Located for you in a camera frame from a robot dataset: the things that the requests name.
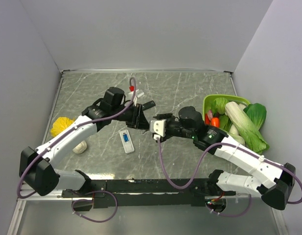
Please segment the blue battery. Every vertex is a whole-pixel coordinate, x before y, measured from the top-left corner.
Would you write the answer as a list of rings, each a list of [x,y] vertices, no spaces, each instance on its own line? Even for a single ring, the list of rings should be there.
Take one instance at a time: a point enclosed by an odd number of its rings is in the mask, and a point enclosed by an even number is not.
[[[126,133],[123,134],[123,139],[124,139],[124,142],[129,142],[130,141],[129,136]]]

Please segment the white remote control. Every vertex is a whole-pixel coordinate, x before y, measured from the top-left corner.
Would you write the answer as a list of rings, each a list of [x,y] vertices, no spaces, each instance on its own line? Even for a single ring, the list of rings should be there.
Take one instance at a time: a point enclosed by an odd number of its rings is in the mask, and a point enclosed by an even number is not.
[[[129,138],[130,138],[130,141],[129,142],[124,142],[124,139],[123,139],[123,134],[126,133],[128,134]],[[134,149],[134,146],[133,146],[133,142],[131,140],[131,136],[130,136],[130,133],[128,130],[123,130],[123,131],[120,131],[119,132],[119,135],[120,135],[120,138],[121,138],[121,142],[122,142],[122,146],[123,146],[123,149],[124,149],[124,152],[126,154],[130,154],[130,153],[133,153],[135,151]]]

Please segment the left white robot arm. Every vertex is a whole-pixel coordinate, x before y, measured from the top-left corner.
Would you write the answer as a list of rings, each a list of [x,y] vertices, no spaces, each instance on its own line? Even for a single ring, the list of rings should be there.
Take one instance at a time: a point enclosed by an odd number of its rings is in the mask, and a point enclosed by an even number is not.
[[[96,134],[113,120],[123,121],[129,128],[147,130],[149,123],[142,105],[131,99],[123,101],[125,93],[117,87],[110,87],[103,98],[87,107],[67,129],[49,142],[21,152],[20,182],[17,188],[19,198],[21,186],[26,182],[35,193],[45,196],[55,189],[72,189],[78,196],[87,196],[91,191],[91,179],[82,171],[62,171],[55,167],[78,144]]]

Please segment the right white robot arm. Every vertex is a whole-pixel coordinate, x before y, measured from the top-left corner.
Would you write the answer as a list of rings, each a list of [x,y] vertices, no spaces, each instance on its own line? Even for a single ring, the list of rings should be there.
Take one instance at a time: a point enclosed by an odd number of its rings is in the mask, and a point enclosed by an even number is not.
[[[192,106],[182,108],[178,117],[171,113],[156,115],[150,122],[150,131],[156,142],[170,137],[192,139],[204,154],[210,153],[225,159],[248,173],[236,175],[215,170],[209,175],[208,189],[213,195],[222,191],[260,197],[264,203],[277,210],[284,210],[295,184],[296,168],[266,159],[221,129],[206,125],[202,114]]]

